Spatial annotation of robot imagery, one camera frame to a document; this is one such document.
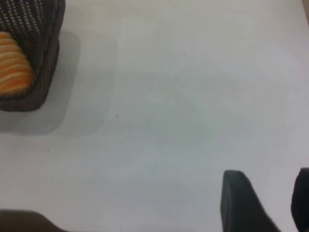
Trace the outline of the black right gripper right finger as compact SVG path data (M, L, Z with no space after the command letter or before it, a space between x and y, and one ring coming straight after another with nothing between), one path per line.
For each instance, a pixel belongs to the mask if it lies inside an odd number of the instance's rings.
M309 169L301 168L295 180L291 213L299 232L309 231Z

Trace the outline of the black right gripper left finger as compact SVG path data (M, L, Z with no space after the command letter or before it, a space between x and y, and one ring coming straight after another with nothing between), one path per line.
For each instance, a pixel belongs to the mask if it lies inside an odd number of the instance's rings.
M224 232L279 231L241 171L224 171L220 212Z

